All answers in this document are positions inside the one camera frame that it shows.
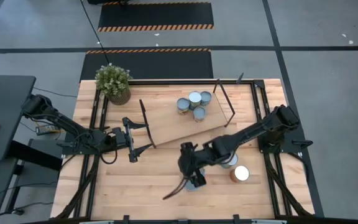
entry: green leaves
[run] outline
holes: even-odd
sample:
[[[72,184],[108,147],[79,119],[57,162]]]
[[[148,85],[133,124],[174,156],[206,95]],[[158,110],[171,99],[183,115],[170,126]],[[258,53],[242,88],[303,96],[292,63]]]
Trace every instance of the green leaves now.
[[[132,79],[129,70],[112,65],[102,66],[96,71],[96,88],[106,96],[121,95],[129,88],[128,80]]]

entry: stacked cans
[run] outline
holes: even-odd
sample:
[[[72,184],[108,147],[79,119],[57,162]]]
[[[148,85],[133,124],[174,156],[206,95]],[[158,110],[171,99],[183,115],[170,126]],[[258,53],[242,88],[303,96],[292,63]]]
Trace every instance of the stacked cans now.
[[[177,101],[178,113],[180,115],[186,114],[189,110],[193,111],[194,120],[200,122],[206,116],[206,110],[203,106],[207,106],[212,99],[212,95],[208,91],[198,92],[192,91],[189,94],[189,99],[180,98]]]

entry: table leg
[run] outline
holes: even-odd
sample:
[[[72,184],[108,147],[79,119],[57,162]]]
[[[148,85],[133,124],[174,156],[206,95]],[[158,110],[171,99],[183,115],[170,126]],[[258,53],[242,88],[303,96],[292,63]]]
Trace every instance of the table leg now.
[[[62,166],[61,158],[40,152],[17,141],[11,142],[11,147],[7,156],[15,157],[26,162],[32,162],[57,171],[59,171]]]

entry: tin can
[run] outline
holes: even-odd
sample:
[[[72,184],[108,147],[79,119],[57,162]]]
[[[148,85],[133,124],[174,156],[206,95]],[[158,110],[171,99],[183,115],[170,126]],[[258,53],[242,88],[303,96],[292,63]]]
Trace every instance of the tin can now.
[[[190,106],[189,100],[187,100],[186,98],[180,98],[177,101],[178,113],[180,115],[185,115],[187,111],[189,111],[189,106]]]
[[[229,159],[226,160],[226,161],[224,161],[224,164],[221,164],[221,167],[223,167],[223,168],[225,168],[225,169],[230,169],[232,166],[234,166],[234,165],[237,164],[237,162],[238,162],[238,160],[239,160],[239,157],[237,156],[237,154],[235,154],[235,155],[233,156],[233,158],[231,158],[230,161],[229,161]]]
[[[206,116],[205,109],[200,106],[196,107],[193,111],[193,115],[194,115],[194,120],[196,122],[201,122],[204,120],[204,118]]]
[[[189,94],[190,109],[193,110],[201,104],[201,94],[197,91],[192,91]]]
[[[202,106],[208,105],[209,102],[211,101],[211,99],[212,99],[212,95],[210,92],[208,92],[208,91],[201,92],[201,105]]]
[[[205,169],[204,169],[204,168],[201,168],[201,169],[200,169],[200,173],[201,173],[201,175],[205,176]],[[194,184],[192,184],[192,183],[190,182],[190,180],[189,180],[189,181],[186,183],[185,188],[186,188],[187,191],[196,191],[196,190],[198,190],[200,187],[195,187]]]
[[[249,177],[249,170],[245,166],[237,166],[230,171],[230,179],[234,183],[246,181]]]

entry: wooden table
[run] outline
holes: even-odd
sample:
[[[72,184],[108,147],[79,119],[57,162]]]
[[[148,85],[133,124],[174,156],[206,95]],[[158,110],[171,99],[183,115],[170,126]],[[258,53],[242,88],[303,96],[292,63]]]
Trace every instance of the wooden table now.
[[[279,79],[264,80],[268,103],[274,106],[285,105],[285,96]],[[123,106],[108,105],[106,126],[122,127],[125,116],[133,122],[143,122],[139,99],[144,102],[158,101],[164,95],[182,97],[183,91],[198,88],[195,85],[136,85],[131,86],[132,98]],[[99,163],[94,204],[93,220],[122,220],[130,215],[131,220],[173,220],[173,219],[232,219],[233,214],[240,218],[273,218],[273,209],[267,182],[263,155],[259,152],[257,140],[243,144],[238,150],[237,165],[246,166],[250,177],[242,184],[229,179],[229,170],[220,166],[206,167],[207,185],[196,192],[181,191],[175,197],[162,200],[181,180],[177,165],[180,156],[180,143],[192,141],[202,144],[222,134],[232,134],[256,122],[254,103],[250,85],[224,85],[236,115],[228,127],[220,127],[187,138],[164,143],[156,149],[146,150],[137,163],[131,164],[128,150],[118,151],[118,159],[113,165]],[[74,112],[74,120],[88,127],[94,100],[94,81],[82,81]],[[217,98],[228,119],[231,114],[222,91],[217,90]],[[158,103],[149,103],[147,110],[157,109]],[[100,111],[96,120],[99,124]],[[146,130],[133,132],[135,147],[149,144]],[[114,154],[106,154],[111,161]],[[287,154],[281,154],[287,187],[302,206],[313,213],[311,197],[306,183],[303,165]],[[76,156],[61,171],[51,217],[59,214],[70,201],[78,187],[83,156]],[[276,187],[280,211],[284,214],[283,200]],[[85,192],[81,214],[85,214],[88,193]]]

